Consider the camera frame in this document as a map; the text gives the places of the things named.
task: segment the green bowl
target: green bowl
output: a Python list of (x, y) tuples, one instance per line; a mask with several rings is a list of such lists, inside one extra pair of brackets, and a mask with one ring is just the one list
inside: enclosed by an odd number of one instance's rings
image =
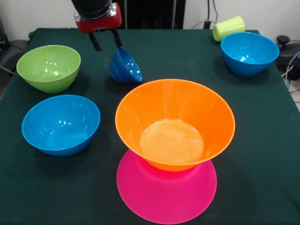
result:
[(73, 48), (47, 45), (24, 54), (17, 63), (17, 72), (36, 89), (58, 93), (75, 80), (80, 62), (80, 55)]

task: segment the yellow-green cup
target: yellow-green cup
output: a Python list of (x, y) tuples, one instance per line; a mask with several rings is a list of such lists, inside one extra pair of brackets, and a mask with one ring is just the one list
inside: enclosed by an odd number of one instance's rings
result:
[(227, 35), (237, 32), (245, 32), (245, 24), (241, 16), (217, 23), (213, 29), (213, 36), (216, 41), (220, 42)]

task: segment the pink plastic plate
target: pink plastic plate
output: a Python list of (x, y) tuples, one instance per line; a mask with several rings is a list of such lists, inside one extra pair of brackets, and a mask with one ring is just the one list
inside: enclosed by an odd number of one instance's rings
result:
[(117, 185), (124, 203), (158, 224), (179, 224), (203, 213), (217, 189), (211, 161), (181, 172), (159, 170), (132, 151), (122, 158)]

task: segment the dark green tablecloth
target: dark green tablecloth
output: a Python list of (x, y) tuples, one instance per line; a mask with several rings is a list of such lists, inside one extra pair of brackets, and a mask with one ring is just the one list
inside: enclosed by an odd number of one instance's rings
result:
[[(218, 92), (231, 106), (236, 134), (213, 159), (217, 193), (209, 208), (187, 224), (289, 225), (300, 222), (300, 114), (275, 65), (243, 78), (226, 67), (210, 30), (120, 30), (145, 82), (183, 78)], [(77, 29), (38, 29), (30, 49), (67, 45), (82, 64), (72, 86), (60, 94), (94, 101), (101, 123), (91, 144), (73, 157), (44, 155), (26, 143), (26, 112), (53, 95), (29, 86), (17, 74), (0, 104), (0, 224), (149, 224), (121, 200), (116, 172), (127, 148), (114, 114), (134, 85), (110, 78), (115, 53), (110, 32), (97, 33), (96, 52)]]

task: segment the small blue bowl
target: small blue bowl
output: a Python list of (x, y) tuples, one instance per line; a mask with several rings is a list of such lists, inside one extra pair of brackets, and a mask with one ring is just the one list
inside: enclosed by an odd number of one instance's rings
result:
[(92, 101), (77, 95), (60, 95), (28, 111), (22, 134), (43, 153), (71, 156), (90, 143), (99, 123), (100, 111)]
[(119, 48), (109, 66), (112, 77), (119, 83), (140, 83), (142, 72), (132, 56), (123, 48)]
[(221, 49), (228, 67), (241, 76), (258, 74), (279, 55), (279, 49), (272, 40), (248, 32), (226, 36), (221, 42)]

